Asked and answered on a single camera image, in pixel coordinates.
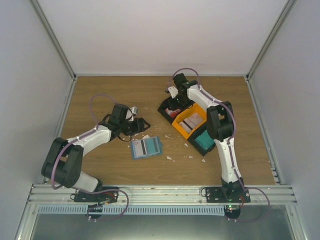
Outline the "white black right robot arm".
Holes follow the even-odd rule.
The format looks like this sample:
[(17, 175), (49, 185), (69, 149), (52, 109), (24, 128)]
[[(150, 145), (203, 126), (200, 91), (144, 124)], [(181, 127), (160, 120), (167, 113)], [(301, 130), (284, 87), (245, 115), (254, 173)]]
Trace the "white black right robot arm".
[(168, 86), (167, 90), (179, 103), (192, 101), (206, 112), (206, 129), (215, 142), (221, 164), (221, 196), (232, 203), (246, 191), (235, 153), (236, 121), (232, 104), (208, 93), (200, 84), (198, 73), (196, 80), (189, 81), (180, 73), (182, 70), (189, 68), (173, 73), (174, 86)]

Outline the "blue card holder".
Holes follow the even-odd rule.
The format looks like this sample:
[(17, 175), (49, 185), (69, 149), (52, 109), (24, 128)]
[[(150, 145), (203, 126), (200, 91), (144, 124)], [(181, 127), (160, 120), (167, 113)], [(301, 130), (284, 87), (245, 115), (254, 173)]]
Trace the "blue card holder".
[(163, 144), (158, 136), (134, 140), (130, 143), (133, 160), (153, 157), (163, 154)]

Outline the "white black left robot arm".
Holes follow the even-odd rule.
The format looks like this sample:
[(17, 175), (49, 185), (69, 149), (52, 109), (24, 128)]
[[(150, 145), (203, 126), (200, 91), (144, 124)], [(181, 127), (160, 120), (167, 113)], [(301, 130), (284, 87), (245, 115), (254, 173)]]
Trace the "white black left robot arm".
[(50, 179), (53, 189), (60, 187), (78, 189), (85, 192), (92, 202), (103, 197), (103, 189), (96, 177), (82, 171), (83, 157), (121, 135), (132, 137), (144, 132), (151, 125), (142, 117), (137, 117), (137, 107), (115, 104), (91, 130), (68, 139), (56, 138), (48, 151), (41, 168), (43, 177)]

